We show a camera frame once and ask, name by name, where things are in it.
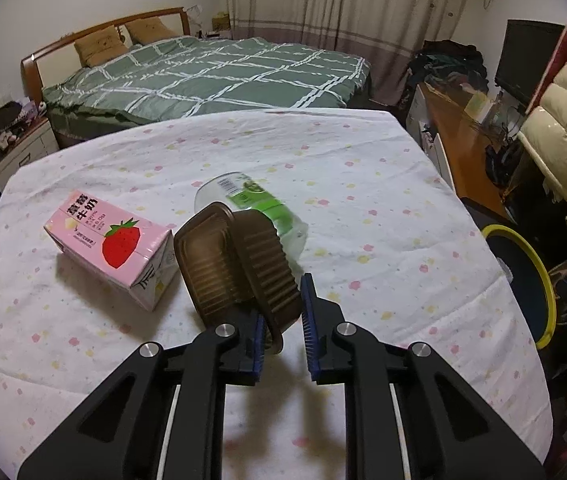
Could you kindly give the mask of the pink strawberry milk carton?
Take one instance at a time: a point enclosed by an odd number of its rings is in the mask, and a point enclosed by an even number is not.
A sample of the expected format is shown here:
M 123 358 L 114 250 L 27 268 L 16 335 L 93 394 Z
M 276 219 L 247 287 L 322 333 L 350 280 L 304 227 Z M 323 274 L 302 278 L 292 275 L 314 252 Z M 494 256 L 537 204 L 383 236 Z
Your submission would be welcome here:
M 178 269 L 171 229 L 85 191 L 70 193 L 44 230 L 63 254 L 148 312 Z

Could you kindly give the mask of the yellow rimmed trash bin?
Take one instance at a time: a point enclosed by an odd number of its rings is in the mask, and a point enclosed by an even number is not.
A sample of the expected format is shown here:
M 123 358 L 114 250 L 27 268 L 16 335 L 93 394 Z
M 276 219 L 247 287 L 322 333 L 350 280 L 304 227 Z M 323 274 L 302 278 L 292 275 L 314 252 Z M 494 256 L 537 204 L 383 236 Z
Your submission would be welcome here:
M 537 350 L 549 345 L 557 325 L 557 304 L 549 274 L 531 244 L 502 224 L 485 226 L 482 234 L 526 320 Z

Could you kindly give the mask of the black television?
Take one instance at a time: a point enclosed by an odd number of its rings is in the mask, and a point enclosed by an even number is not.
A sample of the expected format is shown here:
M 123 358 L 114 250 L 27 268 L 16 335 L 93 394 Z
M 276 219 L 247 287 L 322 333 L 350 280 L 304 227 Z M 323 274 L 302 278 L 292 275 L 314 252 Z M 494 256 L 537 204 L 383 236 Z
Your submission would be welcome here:
M 495 75 L 495 84 L 528 106 L 556 50 L 564 26 L 509 20 Z

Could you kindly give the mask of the clothes pile on cabinet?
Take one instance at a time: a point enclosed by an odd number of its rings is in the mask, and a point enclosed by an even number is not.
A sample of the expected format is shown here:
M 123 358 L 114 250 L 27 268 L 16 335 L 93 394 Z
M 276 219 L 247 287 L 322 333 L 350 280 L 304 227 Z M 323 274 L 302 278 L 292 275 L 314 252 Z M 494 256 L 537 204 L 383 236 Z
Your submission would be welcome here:
M 402 105 L 411 103 L 421 82 L 433 88 L 466 86 L 483 93 L 489 91 L 483 55 L 473 44 L 425 40 L 407 64 L 405 75 L 404 89 L 398 101 Z

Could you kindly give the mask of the left brown pillow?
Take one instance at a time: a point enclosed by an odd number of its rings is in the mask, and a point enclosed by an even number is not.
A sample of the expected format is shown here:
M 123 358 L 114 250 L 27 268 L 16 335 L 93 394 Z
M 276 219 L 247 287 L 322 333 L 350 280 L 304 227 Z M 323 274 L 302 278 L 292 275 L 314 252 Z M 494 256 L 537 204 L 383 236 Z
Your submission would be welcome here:
M 74 42 L 82 67 L 97 67 L 128 52 L 124 41 L 114 26 L 97 30 Z

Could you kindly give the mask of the brown plastic tray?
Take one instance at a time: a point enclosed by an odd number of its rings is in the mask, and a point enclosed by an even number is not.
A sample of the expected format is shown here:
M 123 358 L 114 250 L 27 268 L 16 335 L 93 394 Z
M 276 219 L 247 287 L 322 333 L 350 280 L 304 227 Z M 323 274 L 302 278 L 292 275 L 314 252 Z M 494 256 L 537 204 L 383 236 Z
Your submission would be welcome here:
M 262 315 L 266 350 L 283 349 L 283 333 L 301 315 L 302 298 L 272 222 L 258 210 L 211 203 L 174 237 L 175 255 L 195 311 L 207 327 L 249 304 Z

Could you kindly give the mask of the clear green label bottle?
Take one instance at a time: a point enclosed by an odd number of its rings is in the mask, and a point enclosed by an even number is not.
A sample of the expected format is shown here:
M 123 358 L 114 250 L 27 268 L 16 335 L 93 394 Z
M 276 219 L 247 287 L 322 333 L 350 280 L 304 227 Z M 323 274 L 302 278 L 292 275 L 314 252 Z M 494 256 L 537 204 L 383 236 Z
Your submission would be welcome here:
M 228 172 L 204 183 L 195 194 L 194 210 L 199 212 L 215 202 L 225 204 L 232 211 L 254 209 L 265 214 L 276 228 L 288 259 L 300 259 L 308 225 L 247 174 Z

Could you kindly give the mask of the green plaid duvet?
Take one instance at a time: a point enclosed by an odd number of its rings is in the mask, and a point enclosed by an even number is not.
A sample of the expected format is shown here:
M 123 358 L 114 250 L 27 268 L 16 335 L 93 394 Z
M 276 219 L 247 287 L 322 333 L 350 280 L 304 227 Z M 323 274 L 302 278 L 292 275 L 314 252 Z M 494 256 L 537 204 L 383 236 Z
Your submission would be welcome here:
M 81 68 L 42 96 L 50 110 L 149 124 L 233 110 L 340 108 L 365 90 L 369 74 L 360 56 L 304 44 L 182 36 Z

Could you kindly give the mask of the right brown pillow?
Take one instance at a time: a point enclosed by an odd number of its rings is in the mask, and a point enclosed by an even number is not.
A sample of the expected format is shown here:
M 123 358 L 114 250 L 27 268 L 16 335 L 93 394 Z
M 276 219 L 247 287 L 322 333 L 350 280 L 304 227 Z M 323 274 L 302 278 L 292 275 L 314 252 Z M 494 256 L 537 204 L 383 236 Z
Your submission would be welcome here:
M 179 37 L 178 32 L 168 28 L 161 20 L 153 18 L 138 18 L 125 24 L 128 35 L 133 44 L 147 46 L 154 42 Z

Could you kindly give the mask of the pink white curtain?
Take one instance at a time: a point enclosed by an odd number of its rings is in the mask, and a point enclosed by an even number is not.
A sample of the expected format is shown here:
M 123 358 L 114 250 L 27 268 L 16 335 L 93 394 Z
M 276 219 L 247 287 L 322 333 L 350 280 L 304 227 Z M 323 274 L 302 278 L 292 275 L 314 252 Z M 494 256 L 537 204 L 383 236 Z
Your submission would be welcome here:
M 372 99 L 398 102 L 407 65 L 427 40 L 453 36 L 466 0 L 228 0 L 233 35 L 358 55 Z

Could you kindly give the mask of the white dotted table cloth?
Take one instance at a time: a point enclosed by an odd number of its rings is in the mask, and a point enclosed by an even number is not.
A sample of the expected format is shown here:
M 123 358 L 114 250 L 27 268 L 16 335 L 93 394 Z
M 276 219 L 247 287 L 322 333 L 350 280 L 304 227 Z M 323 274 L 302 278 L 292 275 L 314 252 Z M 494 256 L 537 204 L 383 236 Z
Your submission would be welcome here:
M 530 479 L 553 437 L 503 267 L 373 110 L 102 136 L 0 196 L 0 468 Z

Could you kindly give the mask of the white bedside drawer cabinet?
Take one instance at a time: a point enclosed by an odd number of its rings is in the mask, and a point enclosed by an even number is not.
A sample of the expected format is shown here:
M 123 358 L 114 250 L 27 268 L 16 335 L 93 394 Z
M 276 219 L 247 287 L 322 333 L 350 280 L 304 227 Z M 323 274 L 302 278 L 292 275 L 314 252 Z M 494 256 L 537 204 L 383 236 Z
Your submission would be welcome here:
M 59 151 L 47 118 L 39 118 L 0 157 L 0 192 L 20 168 Z

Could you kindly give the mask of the brown pillow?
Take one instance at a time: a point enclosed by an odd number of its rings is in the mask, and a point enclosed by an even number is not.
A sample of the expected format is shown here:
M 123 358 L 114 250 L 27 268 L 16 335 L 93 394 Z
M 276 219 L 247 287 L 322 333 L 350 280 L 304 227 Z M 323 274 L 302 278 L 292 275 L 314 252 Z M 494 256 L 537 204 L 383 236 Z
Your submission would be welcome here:
M 133 44 L 147 46 L 154 42 L 179 37 L 178 32 L 168 28 L 161 20 L 153 18 L 138 18 L 125 24 L 128 35 Z
M 128 52 L 124 41 L 114 26 L 97 30 L 74 42 L 82 67 L 97 67 Z

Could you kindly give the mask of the wooden bed headboard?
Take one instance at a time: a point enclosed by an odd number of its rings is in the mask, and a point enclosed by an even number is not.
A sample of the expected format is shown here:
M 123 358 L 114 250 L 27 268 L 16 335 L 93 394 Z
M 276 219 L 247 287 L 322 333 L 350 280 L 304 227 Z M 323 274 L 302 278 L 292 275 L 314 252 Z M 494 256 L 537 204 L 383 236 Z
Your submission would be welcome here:
M 148 20 L 162 20 L 177 36 L 187 36 L 191 32 L 190 20 L 183 8 L 127 15 L 71 32 L 21 60 L 25 95 L 39 104 L 44 88 L 63 82 L 81 68 L 96 67 L 127 53 L 134 44 L 127 25 Z

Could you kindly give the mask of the wooden side cabinet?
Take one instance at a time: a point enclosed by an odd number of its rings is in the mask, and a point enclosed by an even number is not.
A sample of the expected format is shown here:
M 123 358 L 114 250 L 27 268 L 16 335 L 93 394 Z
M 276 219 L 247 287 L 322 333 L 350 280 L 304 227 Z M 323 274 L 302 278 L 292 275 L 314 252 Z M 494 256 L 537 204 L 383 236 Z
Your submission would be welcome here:
M 489 138 L 462 107 L 419 84 L 407 112 L 406 130 L 463 205 L 498 223 L 510 220 L 497 186 L 486 174 Z

